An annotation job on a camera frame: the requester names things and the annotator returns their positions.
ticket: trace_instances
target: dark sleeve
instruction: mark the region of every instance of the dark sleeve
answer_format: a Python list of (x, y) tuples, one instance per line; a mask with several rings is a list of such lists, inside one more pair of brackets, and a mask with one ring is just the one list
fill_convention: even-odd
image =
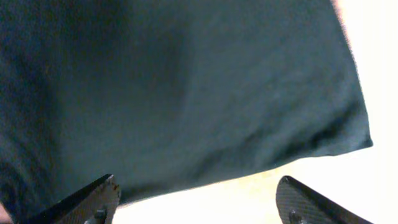
[(48, 207), (52, 196), (39, 14), (25, 3), (0, 1), (0, 202), (14, 223)]

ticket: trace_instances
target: black cloth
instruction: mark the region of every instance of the black cloth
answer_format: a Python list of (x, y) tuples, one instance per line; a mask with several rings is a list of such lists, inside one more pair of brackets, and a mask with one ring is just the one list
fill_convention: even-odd
[(329, 0), (0, 10), (0, 201), (14, 220), (107, 173), (126, 203), (372, 145)]

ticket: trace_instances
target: wrinkled fabric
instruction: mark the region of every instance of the wrinkled fabric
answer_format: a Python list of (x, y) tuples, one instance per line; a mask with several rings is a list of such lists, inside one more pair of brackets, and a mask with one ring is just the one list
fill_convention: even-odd
[(0, 201), (122, 203), (372, 145), (329, 0), (0, 1)]

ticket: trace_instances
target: table surface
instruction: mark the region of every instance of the table surface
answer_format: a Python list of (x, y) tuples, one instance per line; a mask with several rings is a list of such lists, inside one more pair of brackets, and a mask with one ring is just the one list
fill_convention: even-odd
[(118, 208), (113, 223), (281, 223), (275, 193), (283, 175), (295, 177), (371, 222), (394, 220), (398, 32), (393, 29), (398, 27), (398, 1), (336, 3), (358, 66), (373, 147), (301, 159), (267, 172), (125, 205)]

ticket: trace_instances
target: fabric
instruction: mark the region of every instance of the fabric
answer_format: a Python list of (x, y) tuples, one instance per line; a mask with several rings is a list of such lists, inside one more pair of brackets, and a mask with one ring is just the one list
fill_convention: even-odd
[(329, 0), (0, 0), (0, 201), (122, 203), (372, 145)]

